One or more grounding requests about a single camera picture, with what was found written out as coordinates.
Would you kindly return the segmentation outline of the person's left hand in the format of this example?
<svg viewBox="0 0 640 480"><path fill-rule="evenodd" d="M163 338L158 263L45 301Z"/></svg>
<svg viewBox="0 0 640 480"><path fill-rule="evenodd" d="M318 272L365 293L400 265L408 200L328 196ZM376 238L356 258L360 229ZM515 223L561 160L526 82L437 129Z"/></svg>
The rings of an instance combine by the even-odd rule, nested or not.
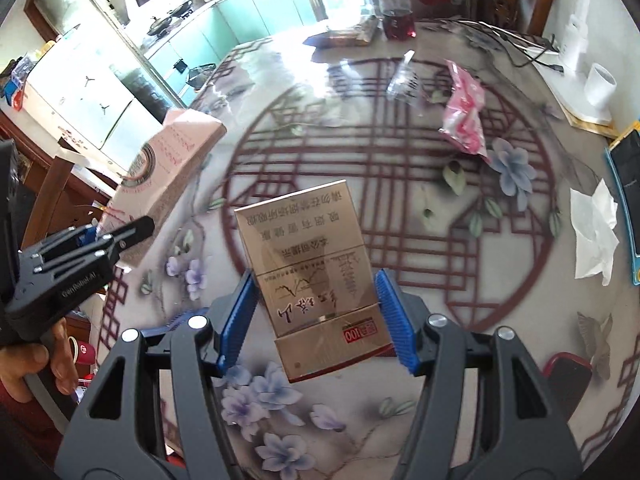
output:
<svg viewBox="0 0 640 480"><path fill-rule="evenodd" d="M59 320L51 330L53 350L43 344L23 344L1 349L1 382L9 396L20 403L32 400L32 393L24 381L30 374L38 374L47 365L55 377L60 393L70 396L78 386L78 374L68 342L66 319Z"/></svg>

